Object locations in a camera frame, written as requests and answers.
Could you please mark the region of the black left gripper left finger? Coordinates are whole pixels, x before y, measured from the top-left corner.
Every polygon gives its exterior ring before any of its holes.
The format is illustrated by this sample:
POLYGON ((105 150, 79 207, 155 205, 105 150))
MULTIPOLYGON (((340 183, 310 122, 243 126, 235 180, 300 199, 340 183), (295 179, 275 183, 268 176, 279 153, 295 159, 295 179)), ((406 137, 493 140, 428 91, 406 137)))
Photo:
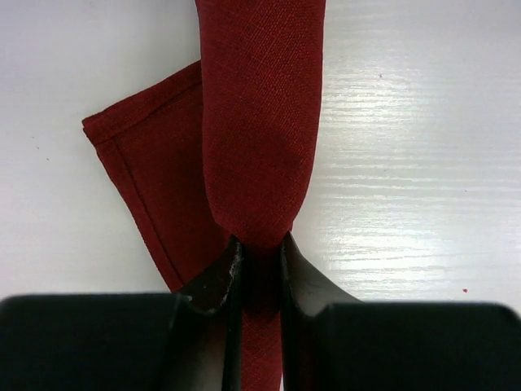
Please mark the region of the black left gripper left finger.
POLYGON ((2 389, 240 389, 242 265, 232 239, 176 292, 2 300, 2 389))

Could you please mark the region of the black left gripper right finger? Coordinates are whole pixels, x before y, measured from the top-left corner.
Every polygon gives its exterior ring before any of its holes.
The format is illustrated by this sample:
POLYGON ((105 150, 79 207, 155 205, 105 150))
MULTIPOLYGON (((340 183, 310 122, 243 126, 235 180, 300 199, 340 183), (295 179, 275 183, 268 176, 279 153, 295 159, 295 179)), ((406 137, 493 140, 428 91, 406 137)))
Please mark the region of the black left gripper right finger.
POLYGON ((360 301, 287 236, 280 250, 287 390, 517 390, 520 318, 487 302, 360 301))

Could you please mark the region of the dark red cloth napkin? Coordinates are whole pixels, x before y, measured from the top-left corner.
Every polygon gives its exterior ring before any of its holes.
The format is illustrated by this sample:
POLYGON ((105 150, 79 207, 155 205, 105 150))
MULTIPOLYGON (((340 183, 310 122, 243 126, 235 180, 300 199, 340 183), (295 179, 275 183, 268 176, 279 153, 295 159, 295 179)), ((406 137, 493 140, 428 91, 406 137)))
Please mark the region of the dark red cloth napkin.
POLYGON ((326 4, 196 8, 200 60, 82 124, 169 288, 245 247, 242 387, 276 390, 278 249, 313 170, 326 4))

